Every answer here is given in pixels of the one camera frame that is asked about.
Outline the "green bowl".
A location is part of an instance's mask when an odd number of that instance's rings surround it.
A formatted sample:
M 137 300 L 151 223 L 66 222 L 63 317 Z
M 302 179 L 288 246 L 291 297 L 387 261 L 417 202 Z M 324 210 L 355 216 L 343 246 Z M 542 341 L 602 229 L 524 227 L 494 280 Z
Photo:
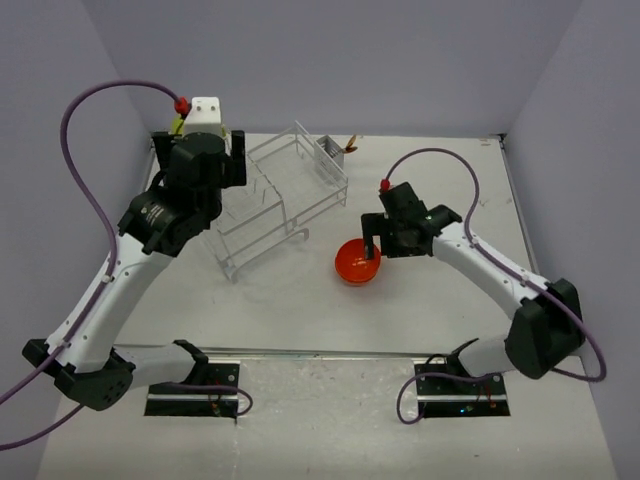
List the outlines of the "green bowl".
M 184 131 L 184 122 L 185 122 L 185 117 L 182 115 L 177 115 L 172 120 L 169 133 L 176 136 L 182 136 Z

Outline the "orange bowl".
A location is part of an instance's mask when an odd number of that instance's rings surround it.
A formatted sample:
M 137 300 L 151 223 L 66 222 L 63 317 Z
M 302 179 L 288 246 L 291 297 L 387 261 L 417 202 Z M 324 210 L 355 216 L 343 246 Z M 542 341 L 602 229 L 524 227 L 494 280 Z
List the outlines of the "orange bowl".
M 334 258 L 334 269 L 338 277 L 347 285 L 364 286 L 377 275 L 381 265 L 381 252 L 373 246 L 373 258 L 365 255 L 365 242 L 354 238 L 345 242 Z

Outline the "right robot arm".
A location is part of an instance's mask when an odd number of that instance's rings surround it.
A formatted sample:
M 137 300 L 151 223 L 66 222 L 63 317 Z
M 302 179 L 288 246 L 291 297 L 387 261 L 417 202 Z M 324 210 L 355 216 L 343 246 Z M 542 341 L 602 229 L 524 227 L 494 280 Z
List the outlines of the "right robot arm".
M 507 371 L 539 379 L 583 345 L 579 297 L 569 281 L 550 282 L 520 268 L 449 207 L 427 208 L 407 182 L 379 198 L 383 212 L 361 217 L 366 259 L 434 257 L 480 288 L 511 321 L 507 333 L 469 340 L 447 355 L 446 380 L 454 391 L 467 393 L 483 376 Z

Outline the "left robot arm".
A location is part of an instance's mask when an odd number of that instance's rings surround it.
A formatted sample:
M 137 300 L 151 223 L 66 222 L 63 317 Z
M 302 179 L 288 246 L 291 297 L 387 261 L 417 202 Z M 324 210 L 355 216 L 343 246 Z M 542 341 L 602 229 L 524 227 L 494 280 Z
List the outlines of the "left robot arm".
M 162 145 L 161 170 L 119 221 L 106 270 L 93 281 L 98 292 L 48 338 L 23 349 L 64 396 L 95 411 L 138 387 L 195 393 L 208 379 L 205 354 L 185 340 L 141 349 L 115 341 L 156 278 L 221 215 L 223 190 L 246 184 L 245 133 L 234 130 L 228 140 L 211 133 L 154 139 Z

